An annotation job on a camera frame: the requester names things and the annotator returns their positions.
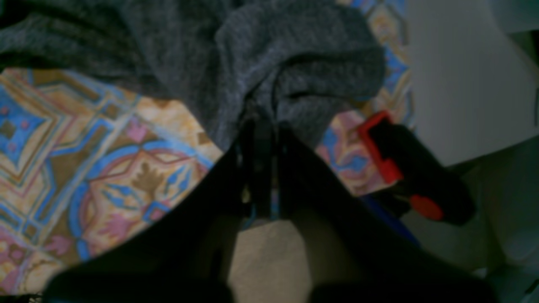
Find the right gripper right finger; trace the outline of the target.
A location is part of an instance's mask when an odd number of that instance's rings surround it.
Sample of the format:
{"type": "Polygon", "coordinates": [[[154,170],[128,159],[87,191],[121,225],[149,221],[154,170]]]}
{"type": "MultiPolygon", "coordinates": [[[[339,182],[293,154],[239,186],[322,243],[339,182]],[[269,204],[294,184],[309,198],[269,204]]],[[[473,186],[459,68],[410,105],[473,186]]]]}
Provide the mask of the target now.
{"type": "Polygon", "coordinates": [[[285,124],[279,127],[283,217],[298,228],[312,303],[496,303],[487,282],[412,244],[349,194],[285,124]]]}

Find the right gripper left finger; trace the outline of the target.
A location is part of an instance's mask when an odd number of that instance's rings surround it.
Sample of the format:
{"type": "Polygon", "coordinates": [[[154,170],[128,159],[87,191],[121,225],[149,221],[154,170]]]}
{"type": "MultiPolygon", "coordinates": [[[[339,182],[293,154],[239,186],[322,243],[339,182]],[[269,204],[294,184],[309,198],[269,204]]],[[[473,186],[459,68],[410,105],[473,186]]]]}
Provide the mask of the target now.
{"type": "Polygon", "coordinates": [[[54,277],[45,303],[232,302],[244,219],[270,218],[272,126],[250,121],[173,210],[124,244],[54,277]]]}

